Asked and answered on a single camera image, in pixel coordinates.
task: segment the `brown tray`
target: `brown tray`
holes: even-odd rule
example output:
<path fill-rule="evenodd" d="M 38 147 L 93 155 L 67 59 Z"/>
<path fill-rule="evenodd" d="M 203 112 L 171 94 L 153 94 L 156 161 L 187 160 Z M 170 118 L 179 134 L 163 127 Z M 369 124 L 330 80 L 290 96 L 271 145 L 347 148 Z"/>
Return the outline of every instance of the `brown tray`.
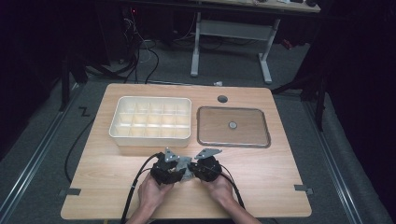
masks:
<path fill-rule="evenodd" d="M 256 108 L 198 108 L 198 142 L 203 146 L 269 147 L 264 113 Z"/>

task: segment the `black cable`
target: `black cable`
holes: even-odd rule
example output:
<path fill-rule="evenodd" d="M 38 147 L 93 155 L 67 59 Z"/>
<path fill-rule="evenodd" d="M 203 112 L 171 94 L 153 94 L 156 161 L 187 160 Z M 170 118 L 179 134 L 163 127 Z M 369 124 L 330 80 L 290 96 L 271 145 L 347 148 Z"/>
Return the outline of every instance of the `black cable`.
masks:
<path fill-rule="evenodd" d="M 242 201 L 241 194 L 239 193 L 239 189 L 236 187 L 235 183 L 227 175 L 225 175 L 223 173 L 220 173 L 220 175 L 223 176 L 224 178 L 226 178 L 233 185 L 233 190 L 235 191 L 236 198 L 238 199 L 238 202 L 241 205 L 241 207 L 243 207 L 245 209 L 245 205 L 244 205 L 244 202 Z"/>
<path fill-rule="evenodd" d="M 67 163 L 69 162 L 70 155 L 72 154 L 73 149 L 75 148 L 78 140 L 81 138 L 81 136 L 85 133 L 85 131 L 90 127 L 91 124 L 93 124 L 93 121 L 95 120 L 95 117 L 85 126 L 85 128 L 82 130 L 82 132 L 78 135 L 76 140 L 74 141 L 73 145 L 70 147 L 69 152 L 67 153 L 66 159 L 64 161 L 64 174 L 66 175 L 67 180 L 69 183 L 72 183 L 72 178 L 70 177 L 68 171 L 67 171 Z"/>
<path fill-rule="evenodd" d="M 220 166 L 227 171 L 228 175 L 230 176 L 231 180 L 233 181 L 233 176 L 231 175 L 230 171 L 225 166 L 223 166 L 223 165 L 220 165 Z"/>
<path fill-rule="evenodd" d="M 199 164 L 199 165 L 200 165 L 201 167 L 204 167 L 204 168 L 210 170 L 211 172 L 214 172 L 214 173 L 216 173 L 216 174 L 218 174 L 218 175 L 221 175 L 221 176 L 223 176 L 224 178 L 226 178 L 226 179 L 231 183 L 231 185 L 233 185 L 233 190 L 235 191 L 236 198 L 238 199 L 239 205 L 241 205 L 241 207 L 243 207 L 243 208 L 245 209 L 245 205 L 244 205 L 244 202 L 242 201 L 242 197 L 241 197 L 241 194 L 239 193 L 239 189 L 236 187 L 235 183 L 233 182 L 233 180 L 231 180 L 230 177 L 228 177 L 227 175 L 225 175 L 225 174 L 222 173 L 222 172 L 218 172 L 218 171 L 216 171 L 216 170 L 213 170 L 213 169 L 210 168 L 210 167 L 204 166 L 204 165 L 202 165 L 202 164 Z"/>
<path fill-rule="evenodd" d="M 123 83 L 126 83 L 128 81 L 129 76 L 137 69 L 137 64 L 139 62 L 139 57 L 134 56 L 134 66 L 132 67 L 131 71 L 128 73 L 128 75 L 125 77 Z"/>
<path fill-rule="evenodd" d="M 277 220 L 276 219 L 274 219 L 273 217 L 272 218 L 270 218 L 271 220 L 273 220 L 274 222 L 275 222 L 275 224 L 279 224 L 279 222 L 277 222 Z"/>
<path fill-rule="evenodd" d="M 145 161 L 145 163 L 143 163 L 142 167 L 140 167 L 139 172 L 137 172 L 137 175 L 136 175 L 136 177 L 134 178 L 134 183 L 132 184 L 131 189 L 129 190 L 128 198 L 127 198 L 126 203 L 125 203 L 125 208 L 124 208 L 124 211 L 123 211 L 123 213 L 122 213 L 122 218 L 121 218 L 120 224 L 124 224 L 124 223 L 125 223 L 126 214 L 128 213 L 129 205 L 131 204 L 132 196 L 134 195 L 134 189 L 136 188 L 137 180 L 138 180 L 139 176 L 140 176 L 141 174 L 143 174 L 143 169 L 145 168 L 145 166 L 147 165 L 147 163 L 148 163 L 149 161 L 151 161 L 151 159 L 153 159 L 154 157 L 157 157 L 157 156 L 159 156 L 159 155 L 160 155 L 160 153 L 156 153 L 156 154 L 150 156 L 150 157 Z"/>
<path fill-rule="evenodd" d="M 208 44 L 208 43 L 203 43 L 204 41 L 200 41 L 200 42 L 202 42 L 202 43 L 200 43 L 200 45 L 199 45 L 200 48 L 201 48 L 201 49 L 214 50 L 214 49 L 220 48 L 220 47 L 222 46 L 222 44 L 224 43 L 223 38 L 220 37 L 220 36 L 215 36 L 215 37 L 210 36 L 210 37 L 207 37 L 207 38 L 206 38 L 206 40 L 211 40 L 211 39 L 214 39 L 215 41 L 218 40 L 218 41 L 219 41 L 219 44 L 218 44 L 217 46 L 215 46 L 214 48 L 206 48 L 206 47 L 203 46 L 203 44 Z"/>
<path fill-rule="evenodd" d="M 138 61 L 136 60 L 136 57 L 135 57 L 135 55 L 134 55 L 134 50 L 136 49 L 136 48 L 139 48 L 140 47 L 140 44 L 141 44 L 141 42 L 140 43 L 135 43 L 135 44 L 132 44 L 132 45 L 130 45 L 130 47 L 129 47 L 129 49 L 128 49 L 128 51 L 130 50 L 131 52 L 132 52 L 132 55 L 131 55 L 131 57 L 130 57 L 130 60 L 129 60 L 129 62 L 128 62 L 128 64 L 126 65 L 126 66 L 124 66 L 124 67 L 122 67 L 121 69 L 119 69 L 119 70 L 116 70 L 116 71 L 109 71 L 108 69 L 106 69 L 106 68 L 104 68 L 101 64 L 93 64 L 93 62 L 87 62 L 87 64 L 92 64 L 92 65 L 94 65 L 94 67 L 93 68 L 95 68 L 96 70 L 101 70 L 101 71 L 99 71 L 99 72 L 95 72 L 95 71 L 92 71 L 91 69 L 89 69 L 88 67 L 85 67 L 85 71 L 87 72 L 87 73 L 90 73 L 90 74 L 92 74 L 92 75 L 95 75 L 95 76 L 102 76 L 102 75 L 105 75 L 105 76 L 108 76 L 108 77 L 112 77 L 112 78 L 116 78 L 116 79 L 124 79 L 125 80 L 125 77 L 123 77 L 123 76 L 120 76 L 120 74 L 122 74 L 122 73 L 124 73 L 124 72 L 127 72 L 128 70 L 134 70 L 134 68 L 138 65 Z"/>
<path fill-rule="evenodd" d="M 145 84 L 148 84 L 149 81 L 149 77 L 154 73 L 154 71 L 157 69 L 158 67 L 158 63 L 160 62 L 160 57 L 158 57 L 158 54 L 156 52 L 154 52 L 152 49 L 148 49 L 148 51 L 152 52 L 156 57 L 157 57 L 157 63 L 155 64 L 155 67 L 152 69 L 152 71 L 148 74 L 148 76 L 146 77 L 146 81 Z"/>
<path fill-rule="evenodd" d="M 137 64 L 139 64 L 140 60 L 140 47 L 137 49 Z M 139 81 L 137 79 L 137 65 L 136 69 L 134 70 L 134 84 L 139 84 Z"/>
<path fill-rule="evenodd" d="M 194 44 L 194 40 L 189 40 L 192 37 L 194 37 L 194 35 L 186 37 L 186 38 L 181 39 L 181 40 L 174 40 L 173 43 L 176 44 L 176 45 L 179 45 L 181 47 L 189 47 L 189 46 L 192 46 Z M 178 42 L 188 42 L 189 44 L 180 44 Z"/>
<path fill-rule="evenodd" d="M 157 46 L 157 41 L 155 41 L 155 40 L 153 40 L 153 39 L 146 39 L 146 40 L 143 40 L 142 41 L 142 43 L 143 42 L 145 42 L 145 48 L 143 48 L 143 49 L 154 49 L 156 46 Z M 150 46 L 150 47 L 148 47 L 148 45 L 146 44 L 146 42 L 154 42 L 154 44 L 152 45 L 152 46 Z"/>
<path fill-rule="evenodd" d="M 254 40 L 254 39 L 249 39 L 245 43 L 237 43 L 235 41 L 231 41 L 231 40 L 228 40 L 228 39 L 224 39 L 223 41 L 226 44 L 237 45 L 237 46 L 252 45 L 252 44 L 255 44 L 255 43 L 259 42 L 258 40 Z"/>

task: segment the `human hand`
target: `human hand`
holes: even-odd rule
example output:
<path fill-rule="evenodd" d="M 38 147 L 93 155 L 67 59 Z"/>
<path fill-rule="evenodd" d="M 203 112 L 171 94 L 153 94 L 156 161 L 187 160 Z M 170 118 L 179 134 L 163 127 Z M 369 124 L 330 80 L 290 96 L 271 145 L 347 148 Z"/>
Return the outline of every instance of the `human hand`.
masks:
<path fill-rule="evenodd" d="M 127 224 L 143 224 L 152 216 L 154 211 L 163 203 L 165 195 L 174 184 L 158 185 L 157 181 L 148 173 L 139 186 L 139 207 L 134 211 Z"/>
<path fill-rule="evenodd" d="M 166 193 L 169 192 L 173 186 L 174 184 L 158 185 L 154 177 L 148 173 L 138 190 L 139 206 L 156 209 L 163 203 Z"/>
<path fill-rule="evenodd" d="M 233 185 L 224 176 L 219 175 L 212 182 L 201 180 L 201 183 L 209 190 L 210 197 L 219 203 L 236 224 L 261 224 L 233 198 Z"/>
<path fill-rule="evenodd" d="M 233 185 L 222 175 L 212 182 L 201 180 L 201 183 L 209 190 L 210 197 L 217 203 L 223 205 L 233 198 Z"/>

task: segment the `white container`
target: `white container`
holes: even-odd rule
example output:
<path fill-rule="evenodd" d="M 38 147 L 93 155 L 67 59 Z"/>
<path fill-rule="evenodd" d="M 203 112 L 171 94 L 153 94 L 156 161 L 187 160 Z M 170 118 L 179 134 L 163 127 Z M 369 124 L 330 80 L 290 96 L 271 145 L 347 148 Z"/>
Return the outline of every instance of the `white container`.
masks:
<path fill-rule="evenodd" d="M 191 136 L 191 100 L 123 96 L 109 134 L 119 146 L 186 147 Z"/>

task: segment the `wire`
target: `wire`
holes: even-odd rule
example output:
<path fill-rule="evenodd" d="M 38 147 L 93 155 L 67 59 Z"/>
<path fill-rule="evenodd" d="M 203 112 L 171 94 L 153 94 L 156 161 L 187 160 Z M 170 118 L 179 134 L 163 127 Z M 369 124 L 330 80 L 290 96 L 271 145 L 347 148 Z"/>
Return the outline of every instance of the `wire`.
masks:
<path fill-rule="evenodd" d="M 243 207 L 243 208 L 245 209 L 245 205 L 244 205 L 244 202 L 242 201 L 242 197 L 241 197 L 241 194 L 239 193 L 239 189 L 236 187 L 235 182 L 233 182 L 233 179 L 232 179 L 232 178 L 228 177 L 227 175 L 225 175 L 225 174 L 222 173 L 222 172 L 218 172 L 218 171 L 216 171 L 216 170 L 213 170 L 212 168 L 207 167 L 207 166 L 205 166 L 205 165 L 202 165 L 202 164 L 199 164 L 199 165 L 200 165 L 201 167 L 204 167 L 204 168 L 210 170 L 211 172 L 214 172 L 214 173 L 216 173 L 216 174 L 218 174 L 218 175 L 221 175 L 221 176 L 223 176 L 224 178 L 226 178 L 226 179 L 231 183 L 231 185 L 233 185 L 233 190 L 235 191 L 236 198 L 238 199 L 239 205 L 241 205 L 241 207 Z"/>
<path fill-rule="evenodd" d="M 174 41 L 173 43 L 178 45 L 178 46 L 181 46 L 181 47 L 188 47 L 188 46 L 191 46 L 191 45 L 194 44 L 194 40 L 189 40 L 192 37 L 193 36 L 190 36 L 189 38 L 184 38 L 183 40 Z M 182 42 L 182 41 L 188 42 L 188 44 L 180 44 L 180 42 Z"/>
<path fill-rule="evenodd" d="M 274 218 L 270 218 L 270 220 L 273 220 L 275 222 L 275 224 L 279 224 L 279 222 L 277 222 L 277 220 Z"/>
<path fill-rule="evenodd" d="M 123 83 L 127 83 L 127 82 L 128 82 L 129 76 L 134 72 L 134 83 L 137 84 L 137 65 L 138 65 L 139 57 L 140 57 L 139 48 L 140 48 L 140 44 L 137 46 L 137 57 L 134 56 L 134 58 L 135 58 L 134 61 L 136 62 L 136 64 L 135 64 L 134 67 L 131 69 L 131 72 L 128 73 L 128 75 L 127 75 L 126 78 L 124 79 L 124 82 L 123 82 Z"/>
<path fill-rule="evenodd" d="M 128 198 L 127 198 L 126 203 L 125 203 L 125 207 L 124 207 L 124 211 L 122 213 L 122 218 L 121 218 L 120 224 L 124 224 L 125 223 L 126 214 L 128 213 L 129 205 L 131 204 L 132 196 L 134 195 L 134 189 L 136 188 L 137 180 L 138 180 L 139 176 L 142 175 L 143 172 L 149 170 L 149 169 L 143 170 L 145 168 L 145 166 L 147 165 L 147 163 L 149 163 L 149 161 L 151 161 L 151 159 L 153 159 L 154 157 L 158 157 L 159 155 L 160 155 L 160 153 L 156 153 L 156 154 L 150 156 L 145 161 L 145 163 L 143 163 L 142 167 L 140 167 L 139 172 L 137 172 L 137 175 L 134 178 L 134 183 L 132 184 L 131 189 L 129 190 Z"/>
<path fill-rule="evenodd" d="M 95 117 L 85 126 L 85 128 L 81 131 L 81 133 L 78 135 L 76 140 L 74 141 L 73 145 L 70 147 L 69 152 L 67 153 L 66 159 L 64 161 L 64 174 L 66 175 L 67 180 L 69 183 L 72 183 L 72 178 L 70 177 L 68 171 L 67 171 L 67 163 L 69 162 L 70 155 L 72 154 L 73 149 L 75 148 L 78 140 L 81 138 L 81 136 L 85 133 L 85 131 L 90 127 L 91 124 L 93 124 L 93 121 L 95 120 Z"/>
<path fill-rule="evenodd" d="M 190 34 L 190 32 L 191 32 L 191 30 L 192 30 L 192 27 L 194 26 L 194 22 L 195 22 L 196 15 L 197 15 L 197 14 L 194 13 L 194 17 L 192 18 L 192 22 L 191 22 L 191 26 L 190 26 L 189 31 L 188 31 L 183 37 L 178 38 L 178 39 L 174 39 L 174 40 L 173 40 L 174 42 L 176 42 L 176 41 L 178 41 L 178 40 L 188 39 L 188 38 L 191 38 L 191 37 L 195 36 L 195 35 L 190 35 L 190 36 L 187 36 L 187 35 Z"/>
<path fill-rule="evenodd" d="M 146 77 L 146 81 L 145 84 L 148 84 L 149 82 L 149 77 L 154 73 L 154 71 L 157 69 L 158 67 L 158 63 L 160 62 L 160 57 L 158 57 L 158 54 L 156 52 L 154 52 L 152 49 L 148 49 L 148 51 L 152 52 L 156 57 L 157 57 L 157 63 L 155 64 L 155 67 L 152 69 L 152 71 L 148 74 L 148 76 Z"/>
<path fill-rule="evenodd" d="M 134 22 L 134 32 L 135 32 L 135 33 L 140 37 L 140 39 L 143 41 L 143 43 L 144 43 L 145 46 L 146 46 L 146 50 L 148 51 L 148 59 L 146 59 L 145 61 L 143 61 L 143 62 L 141 62 L 141 63 L 148 62 L 148 61 L 151 59 L 151 54 L 149 53 L 149 47 L 148 47 L 148 45 L 146 44 L 145 39 L 140 35 L 139 31 L 137 30 L 136 22 L 135 22 L 135 20 L 134 20 L 134 14 L 132 14 L 132 20 L 133 20 L 133 22 Z"/>
<path fill-rule="evenodd" d="M 259 41 L 258 41 L 258 40 L 254 40 L 254 39 L 246 40 L 246 42 L 244 42 L 244 43 L 237 43 L 237 42 L 235 42 L 235 39 L 234 39 L 234 38 L 231 38 L 231 39 L 226 38 L 226 39 L 224 40 L 224 43 L 232 44 L 232 45 L 237 45 L 237 46 L 252 45 L 252 44 L 255 44 L 255 43 L 257 43 L 257 42 L 259 42 Z"/>
<path fill-rule="evenodd" d="M 123 33 L 123 35 L 124 35 L 124 37 L 125 37 L 127 49 L 128 49 L 130 40 L 129 40 L 129 38 L 128 38 L 128 34 L 127 34 L 127 33 L 128 33 L 128 31 L 129 31 L 129 29 L 131 28 L 131 26 L 133 25 L 133 23 L 132 23 L 132 21 L 129 20 L 129 19 L 124 18 L 124 20 L 128 22 L 128 27 L 126 28 L 125 32 Z"/>
<path fill-rule="evenodd" d="M 207 40 L 210 40 L 210 39 L 215 39 L 215 40 L 217 40 L 217 39 L 219 39 L 219 44 L 217 45 L 217 46 L 215 46 L 214 48 L 207 48 L 207 47 L 204 47 L 202 44 L 200 44 L 199 46 L 200 46 L 200 48 L 201 49 L 211 49 L 211 50 L 213 50 L 213 49 L 218 49 L 218 48 L 220 48 L 221 46 L 222 46 L 222 44 L 223 44 L 223 38 L 221 38 L 220 36 L 214 36 L 214 37 L 208 37 L 207 38 Z"/>
<path fill-rule="evenodd" d="M 129 69 L 131 69 L 133 71 L 135 66 L 137 66 L 137 61 L 136 61 L 136 57 L 135 57 L 135 55 L 133 53 L 128 65 L 126 65 L 125 67 L 121 68 L 120 70 L 117 70 L 117 71 L 114 71 L 114 72 L 111 71 L 111 73 L 115 74 L 115 76 L 110 76 L 110 77 L 125 79 L 125 77 L 120 76 L 120 74 L 128 71 Z M 85 71 L 87 73 L 89 73 L 89 74 L 94 75 L 94 76 L 106 75 L 105 73 L 101 73 L 101 72 L 98 73 L 98 72 L 92 71 L 88 67 L 85 67 Z"/>
<path fill-rule="evenodd" d="M 230 171 L 225 166 L 223 166 L 223 165 L 220 165 L 220 166 L 227 171 L 228 175 L 230 176 L 231 180 L 233 181 L 233 176 L 231 175 Z"/>
<path fill-rule="evenodd" d="M 144 40 L 145 41 L 145 43 L 146 42 L 153 42 L 154 44 L 152 45 L 152 46 L 148 46 L 148 49 L 154 49 L 155 47 L 157 47 L 157 41 L 156 40 L 153 40 L 153 39 L 145 39 Z"/>

